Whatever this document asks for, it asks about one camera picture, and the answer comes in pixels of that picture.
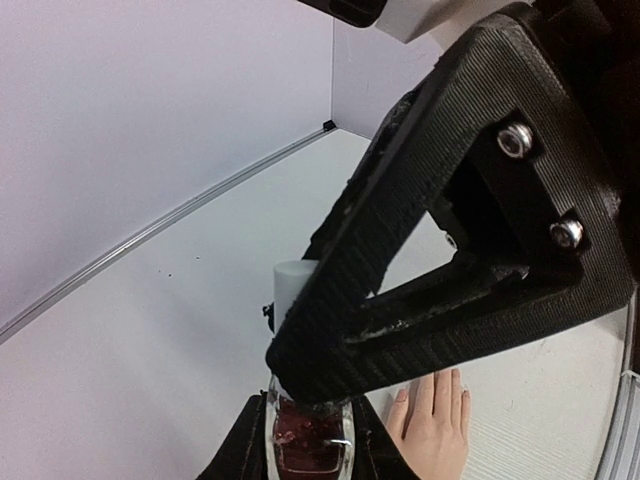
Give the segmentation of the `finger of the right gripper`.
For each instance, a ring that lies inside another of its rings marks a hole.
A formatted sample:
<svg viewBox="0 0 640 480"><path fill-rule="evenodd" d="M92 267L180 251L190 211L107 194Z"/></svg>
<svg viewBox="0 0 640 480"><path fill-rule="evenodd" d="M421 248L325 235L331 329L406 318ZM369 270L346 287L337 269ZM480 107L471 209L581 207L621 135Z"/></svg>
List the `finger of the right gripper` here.
<svg viewBox="0 0 640 480"><path fill-rule="evenodd" d="M638 284L638 13L501 9L383 120L266 361L340 402L624 307Z"/></svg>
<svg viewBox="0 0 640 480"><path fill-rule="evenodd" d="M262 307L262 315L267 321L271 333L275 332L275 303L271 302Z"/></svg>

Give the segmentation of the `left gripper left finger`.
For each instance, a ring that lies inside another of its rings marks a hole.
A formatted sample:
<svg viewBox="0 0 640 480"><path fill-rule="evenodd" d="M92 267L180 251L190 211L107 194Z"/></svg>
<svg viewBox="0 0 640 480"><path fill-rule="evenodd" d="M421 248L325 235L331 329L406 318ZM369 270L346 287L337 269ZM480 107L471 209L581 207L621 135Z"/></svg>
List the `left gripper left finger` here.
<svg viewBox="0 0 640 480"><path fill-rule="evenodd" d="M266 393L250 396L213 459L196 480L267 479L265 413Z"/></svg>

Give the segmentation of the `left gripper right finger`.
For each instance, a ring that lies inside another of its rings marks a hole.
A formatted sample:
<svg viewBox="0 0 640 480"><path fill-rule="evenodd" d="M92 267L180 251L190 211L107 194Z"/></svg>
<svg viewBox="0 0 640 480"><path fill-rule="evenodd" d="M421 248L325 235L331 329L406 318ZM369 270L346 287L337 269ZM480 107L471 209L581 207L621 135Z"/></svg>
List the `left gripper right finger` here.
<svg viewBox="0 0 640 480"><path fill-rule="evenodd" d="M353 480L418 480L367 397L351 403L355 429Z"/></svg>

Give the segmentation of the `white nail polish cap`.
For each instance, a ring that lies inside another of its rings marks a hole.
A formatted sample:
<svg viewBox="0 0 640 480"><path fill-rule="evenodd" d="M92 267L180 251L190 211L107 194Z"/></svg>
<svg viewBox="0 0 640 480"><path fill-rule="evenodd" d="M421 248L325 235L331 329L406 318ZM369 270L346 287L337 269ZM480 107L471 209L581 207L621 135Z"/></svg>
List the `white nail polish cap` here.
<svg viewBox="0 0 640 480"><path fill-rule="evenodd" d="M317 260L290 260L274 267L274 323L279 329L287 312L313 274Z"/></svg>

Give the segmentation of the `red nail polish bottle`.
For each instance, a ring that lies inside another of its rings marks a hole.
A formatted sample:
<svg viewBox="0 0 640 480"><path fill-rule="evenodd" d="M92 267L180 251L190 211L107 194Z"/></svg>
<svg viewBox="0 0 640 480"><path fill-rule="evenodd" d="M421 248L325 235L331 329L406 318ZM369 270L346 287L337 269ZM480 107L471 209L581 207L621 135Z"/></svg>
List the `red nail polish bottle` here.
<svg viewBox="0 0 640 480"><path fill-rule="evenodd" d="M264 437L269 479L352 477L356 433L350 403L302 407L272 377L266 395Z"/></svg>

